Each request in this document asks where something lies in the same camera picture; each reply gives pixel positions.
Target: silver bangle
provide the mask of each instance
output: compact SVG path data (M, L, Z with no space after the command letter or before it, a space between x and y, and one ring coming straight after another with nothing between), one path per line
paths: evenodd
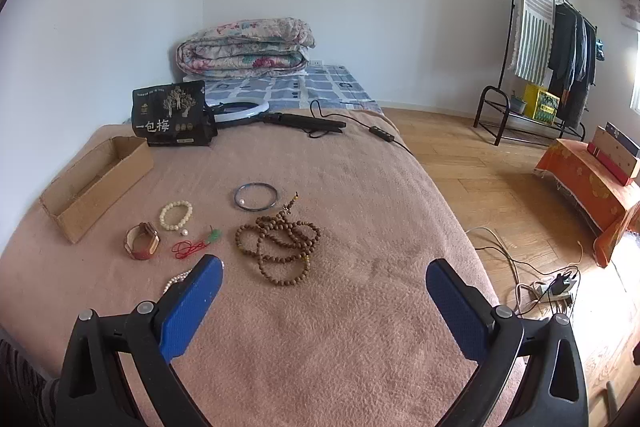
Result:
M267 187L269 190L273 191L273 194L274 194L273 201L271 201L271 203L269 203L267 206L261 206L260 208L251 208L250 206L245 206L244 200L241 200L239 195L240 195L240 192L247 187ZM242 208L242 210L248 210L249 212L261 212L263 210L267 210L268 208L271 208L274 204L276 204L279 197L280 195L278 194L278 191L273 185L270 185L268 183L262 183L262 182L252 182L252 183L245 183L244 185L241 185L240 187L236 188L236 193L234 194L234 203L236 204L236 206L239 206L240 208Z

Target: blue checkered mattress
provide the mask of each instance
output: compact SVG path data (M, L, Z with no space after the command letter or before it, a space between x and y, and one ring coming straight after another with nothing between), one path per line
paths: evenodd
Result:
M318 99L325 109L368 109L382 114L373 100L344 66L308 66L307 75L241 80L206 81L207 104L224 98L251 97L269 102L273 111L308 109Z

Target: pink blanket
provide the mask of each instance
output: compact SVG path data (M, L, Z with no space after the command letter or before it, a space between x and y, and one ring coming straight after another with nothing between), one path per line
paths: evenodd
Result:
M356 115L398 134L379 115ZM80 310L128 313L196 263L202 252L184 261L171 254L177 232L160 229L150 261L134 261L122 247L129 227L152 221L159 228L163 205L188 200L190 239L209 225L223 231L206 251L224 260L225 278L174 367L213 425L434 425L476 365L462 357L431 301L426 267L445 257L492 303L495 294L419 163L356 124L345 131L313 140L256 123L220 130L209 148L153 149L154 169L76 245L34 204L0 257L0 323L57 374ZM102 127L85 149L129 134L128 126ZM272 213L298 191L292 219L321 228L306 282L274 287L236 250L236 228L256 216L235 207L232 195L251 181L280 190ZM131 384L149 425L159 425L139 380ZM511 382L490 425L514 389Z

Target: white bead bracelet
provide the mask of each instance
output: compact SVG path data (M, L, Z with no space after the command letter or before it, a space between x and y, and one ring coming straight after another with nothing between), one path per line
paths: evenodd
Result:
M167 211L170 208L174 208L174 206L186 206L187 212L184 214L184 217L180 220L180 222L177 225L168 225L166 222L164 222L164 216L166 216ZM174 201L173 203L168 203L160 211L160 226L163 227L165 230L180 230L185 225L185 223L189 220L189 218L191 217L191 214L193 214L193 206L191 206L191 203L189 201L181 200L181 201Z

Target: power strip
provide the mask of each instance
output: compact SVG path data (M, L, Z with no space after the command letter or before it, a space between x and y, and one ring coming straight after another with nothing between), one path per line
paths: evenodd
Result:
M576 285L576 280L575 279L568 279L568 285L569 287L564 290L562 293L558 294L558 295L553 295L553 293L549 292L546 293L546 290L549 288L549 285L555 280L555 278L551 278L547 281L545 281L544 283L539 283L539 282L534 282L532 284L533 286L533 290L536 292L536 298L540 298L540 302L544 303L544 302L553 302L553 301L564 301L567 300L569 297L571 297L572 302L575 300L575 285Z

